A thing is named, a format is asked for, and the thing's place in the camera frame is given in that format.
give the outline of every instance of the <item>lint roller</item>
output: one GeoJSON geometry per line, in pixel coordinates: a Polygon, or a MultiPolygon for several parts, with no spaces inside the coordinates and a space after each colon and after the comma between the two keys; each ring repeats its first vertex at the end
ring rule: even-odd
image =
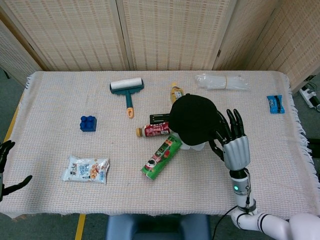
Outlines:
{"type": "Polygon", "coordinates": [[[143,89],[144,81],[141,77],[113,81],[110,83],[110,91],[113,94],[117,95],[125,95],[126,100],[126,113],[128,114],[129,118],[133,118],[134,113],[134,106],[132,104],[131,94],[139,92],[143,89]]]}

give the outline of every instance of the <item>plastic bag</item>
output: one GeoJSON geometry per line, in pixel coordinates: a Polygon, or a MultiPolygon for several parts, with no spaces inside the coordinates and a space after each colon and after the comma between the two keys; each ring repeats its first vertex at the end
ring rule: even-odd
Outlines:
{"type": "Polygon", "coordinates": [[[248,90],[248,83],[238,75],[214,76],[201,74],[195,76],[199,87],[211,89],[248,90]]]}
{"type": "Polygon", "coordinates": [[[108,158],[69,157],[69,167],[61,176],[64,181],[107,183],[108,158]]]}

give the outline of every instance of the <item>bottle cap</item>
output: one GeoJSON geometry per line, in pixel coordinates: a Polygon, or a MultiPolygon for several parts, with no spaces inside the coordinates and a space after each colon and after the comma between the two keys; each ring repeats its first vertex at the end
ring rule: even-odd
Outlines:
{"type": "Polygon", "coordinates": [[[135,129],[135,133],[136,133],[136,135],[138,136],[138,137],[142,137],[142,129],[141,128],[136,128],[135,129]]]}

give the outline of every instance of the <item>lint roller handle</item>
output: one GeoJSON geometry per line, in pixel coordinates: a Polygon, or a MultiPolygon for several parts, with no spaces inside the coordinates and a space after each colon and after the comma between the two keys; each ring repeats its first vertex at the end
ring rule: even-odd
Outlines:
{"type": "Polygon", "coordinates": [[[126,91],[125,93],[125,100],[126,100],[126,114],[130,119],[132,119],[135,116],[134,113],[134,106],[132,104],[131,94],[129,91],[126,91]]]}

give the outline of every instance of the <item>orange handle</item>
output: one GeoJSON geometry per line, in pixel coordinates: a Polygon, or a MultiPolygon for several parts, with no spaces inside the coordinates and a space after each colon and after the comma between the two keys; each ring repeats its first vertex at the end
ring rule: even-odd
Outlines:
{"type": "Polygon", "coordinates": [[[134,108],[133,107],[128,107],[126,109],[126,114],[128,114],[128,117],[132,119],[135,116],[134,108]]]}

